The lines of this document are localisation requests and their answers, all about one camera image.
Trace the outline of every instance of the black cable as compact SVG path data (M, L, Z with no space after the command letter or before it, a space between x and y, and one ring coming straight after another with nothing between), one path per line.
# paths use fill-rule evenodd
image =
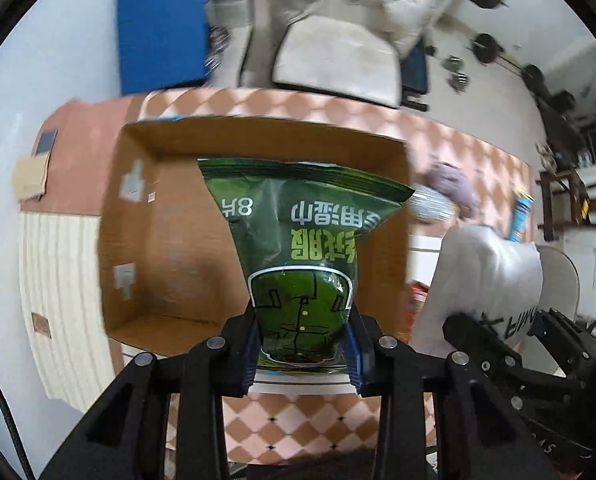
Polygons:
M22 445L22 439L20 438L20 434L15 427L14 416L11 413L11 409L9 409L9 405L6 403L6 399L4 398L4 394L0 389L0 411L2 412L2 416L4 416L4 422L6 423L6 428L9 430L9 434L11 435L11 440L14 443L15 452L18 455L18 459L20 460L20 464L22 464L22 469L24 471L27 480L35 480L35 475L33 474L33 469L31 469L31 464L29 464L29 459L26 456L26 452L24 451L24 446Z
M503 59L504 61L508 61L507 59L505 59L504 57L501 57L499 59ZM496 59L493 64L497 64L498 66L501 66L502 68L504 68L505 70L511 72L513 75L517 75L518 77L521 77L521 75L516 72L513 68L509 68L508 66L503 65L502 63L498 62L498 60Z

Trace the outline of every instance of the screw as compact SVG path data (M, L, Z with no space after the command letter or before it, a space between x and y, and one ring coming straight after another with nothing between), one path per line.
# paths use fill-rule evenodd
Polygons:
M513 396L511 397L511 405L516 411L520 410L523 407L523 399L518 396Z
M454 352L452 354L452 361L457 365L464 366L469 362L469 356L465 352Z
M217 350L219 348L222 348L225 345L225 343L226 343L225 338L220 337L219 335L214 336L214 337L209 337L207 339L207 346L211 350Z
M135 362L138 366L146 366L153 361L153 355L149 352L142 352L136 355Z
M398 340L390 335L384 335L378 339L378 344L383 348L396 348L398 346Z

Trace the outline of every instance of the checkered tablecloth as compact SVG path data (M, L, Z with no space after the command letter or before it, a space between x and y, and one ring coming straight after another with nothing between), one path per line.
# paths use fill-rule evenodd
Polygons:
M472 183L480 215L469 220L493 227L506 237L516 191L533 194L532 168L488 142L423 117L326 95L283 90L181 89L152 92L138 112L139 120L179 116L244 116L324 123L402 139L407 143L414 180L435 161L458 166ZM443 237L451 223L417 225L414 234ZM523 240L534 240L533 221Z
M179 396L172 396L167 447L175 449ZM280 464L331 450L373 448L380 397L249 394L222 400L227 456L232 462ZM427 442L435 439L433 399L425 394Z

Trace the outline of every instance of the green snack bag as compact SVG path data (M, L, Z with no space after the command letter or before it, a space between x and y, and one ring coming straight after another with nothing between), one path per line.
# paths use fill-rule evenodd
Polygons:
M398 182L331 164L200 160L238 251L262 334L261 361L322 367L357 283L355 241L411 196Z

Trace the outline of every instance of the cardboard box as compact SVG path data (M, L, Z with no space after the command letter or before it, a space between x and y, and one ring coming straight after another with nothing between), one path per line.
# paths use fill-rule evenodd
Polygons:
M191 117L126 124L102 205L98 257L107 334L162 355L188 351L241 314L249 294L235 245L197 165L238 156L332 162L409 183L405 144L271 118ZM407 297L408 213L357 246L356 305L395 333Z

